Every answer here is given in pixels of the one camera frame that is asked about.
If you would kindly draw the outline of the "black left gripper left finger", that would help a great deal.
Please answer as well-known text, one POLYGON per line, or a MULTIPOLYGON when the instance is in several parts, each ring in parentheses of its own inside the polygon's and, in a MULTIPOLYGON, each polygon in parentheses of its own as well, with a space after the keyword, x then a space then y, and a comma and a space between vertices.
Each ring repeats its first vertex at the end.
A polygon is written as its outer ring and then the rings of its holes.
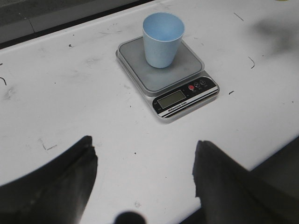
POLYGON ((80 223, 97 168, 92 137, 85 136, 44 166, 0 187, 0 222, 80 223))

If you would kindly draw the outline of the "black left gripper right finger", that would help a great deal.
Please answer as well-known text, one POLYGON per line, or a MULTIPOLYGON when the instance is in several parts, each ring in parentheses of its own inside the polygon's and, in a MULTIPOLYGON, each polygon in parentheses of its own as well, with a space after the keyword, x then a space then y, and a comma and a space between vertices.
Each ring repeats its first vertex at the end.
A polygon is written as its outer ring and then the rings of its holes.
POLYGON ((298 199, 255 177, 210 141, 198 141, 192 175, 208 224, 299 222, 298 199))

